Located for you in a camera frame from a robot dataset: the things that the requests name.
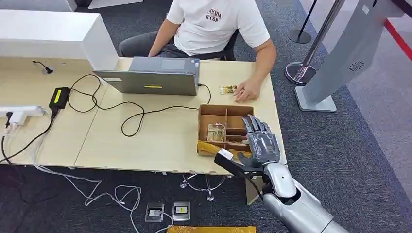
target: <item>robot finger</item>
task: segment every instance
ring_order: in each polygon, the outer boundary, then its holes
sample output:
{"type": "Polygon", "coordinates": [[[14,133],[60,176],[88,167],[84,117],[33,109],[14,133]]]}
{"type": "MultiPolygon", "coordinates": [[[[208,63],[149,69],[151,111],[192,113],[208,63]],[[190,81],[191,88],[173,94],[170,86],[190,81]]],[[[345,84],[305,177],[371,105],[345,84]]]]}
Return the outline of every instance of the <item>robot finger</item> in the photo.
{"type": "Polygon", "coordinates": [[[259,126],[260,130],[265,131],[265,126],[262,124],[262,122],[260,122],[260,120],[257,119],[256,117],[255,117],[255,120],[256,120],[257,125],[259,126]]]}
{"type": "Polygon", "coordinates": [[[265,132],[271,133],[270,127],[266,122],[262,122],[263,128],[265,132]]]}
{"type": "Polygon", "coordinates": [[[252,126],[249,124],[248,119],[245,118],[245,117],[242,117],[242,121],[243,121],[243,123],[244,123],[244,125],[245,125],[246,132],[247,132],[247,133],[252,133],[252,132],[253,132],[253,129],[252,129],[252,126]]]}
{"type": "Polygon", "coordinates": [[[250,119],[250,122],[252,123],[253,126],[253,131],[260,131],[260,127],[258,122],[256,121],[256,118],[250,114],[247,115],[250,119]]]}

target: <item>man's arm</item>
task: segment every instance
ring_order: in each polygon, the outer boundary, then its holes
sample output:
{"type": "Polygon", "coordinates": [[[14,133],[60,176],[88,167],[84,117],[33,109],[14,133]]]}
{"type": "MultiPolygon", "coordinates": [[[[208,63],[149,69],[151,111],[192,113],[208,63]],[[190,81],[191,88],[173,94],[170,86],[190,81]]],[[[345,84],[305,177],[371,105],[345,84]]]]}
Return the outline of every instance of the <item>man's arm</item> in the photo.
{"type": "Polygon", "coordinates": [[[270,39],[254,47],[254,50],[256,53],[255,71],[249,79],[238,86],[235,92],[236,101],[255,100],[259,98],[260,87],[275,63],[276,48],[270,39]]]}
{"type": "Polygon", "coordinates": [[[167,19],[163,21],[162,26],[159,28],[156,39],[149,52],[149,57],[155,57],[160,53],[160,50],[171,40],[176,34],[179,24],[174,24],[167,19]]]}

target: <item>power strip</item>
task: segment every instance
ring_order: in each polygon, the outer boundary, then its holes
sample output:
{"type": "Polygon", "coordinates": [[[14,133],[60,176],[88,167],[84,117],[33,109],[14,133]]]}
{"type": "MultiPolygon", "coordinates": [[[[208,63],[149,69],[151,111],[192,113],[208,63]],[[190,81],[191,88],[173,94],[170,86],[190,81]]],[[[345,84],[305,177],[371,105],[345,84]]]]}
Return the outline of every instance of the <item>power strip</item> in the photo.
{"type": "Polygon", "coordinates": [[[39,105],[6,105],[0,106],[0,117],[7,117],[7,113],[13,113],[9,123],[22,125],[26,117],[41,117],[44,110],[39,105]]]}

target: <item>gray laptop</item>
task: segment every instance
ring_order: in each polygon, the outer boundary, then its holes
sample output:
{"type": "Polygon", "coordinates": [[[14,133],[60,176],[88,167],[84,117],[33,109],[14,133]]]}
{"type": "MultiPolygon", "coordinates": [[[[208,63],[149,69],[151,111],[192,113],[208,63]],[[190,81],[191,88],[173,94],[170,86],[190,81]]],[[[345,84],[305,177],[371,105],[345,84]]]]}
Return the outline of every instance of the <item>gray laptop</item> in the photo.
{"type": "Polygon", "coordinates": [[[129,71],[93,72],[122,93],[195,96],[199,59],[134,57],[129,71]]]}

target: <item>cardboard box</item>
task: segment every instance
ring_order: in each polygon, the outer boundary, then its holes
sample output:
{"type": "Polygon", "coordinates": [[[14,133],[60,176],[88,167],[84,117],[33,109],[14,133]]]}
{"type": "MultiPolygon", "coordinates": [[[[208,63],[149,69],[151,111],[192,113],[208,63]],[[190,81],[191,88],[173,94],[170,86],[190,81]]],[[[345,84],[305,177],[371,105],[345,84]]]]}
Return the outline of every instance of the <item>cardboard box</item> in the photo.
{"type": "MultiPolygon", "coordinates": [[[[212,104],[200,105],[198,115],[198,140],[220,148],[225,148],[226,150],[250,152],[249,145],[239,143],[242,140],[246,140],[246,129],[242,122],[242,118],[247,117],[248,114],[254,115],[253,107],[212,104]],[[220,123],[225,127],[224,139],[221,142],[209,142],[207,141],[208,126],[209,124],[216,123],[220,123]]],[[[198,150],[198,154],[215,156],[215,154],[210,154],[202,150],[198,150]]]]}

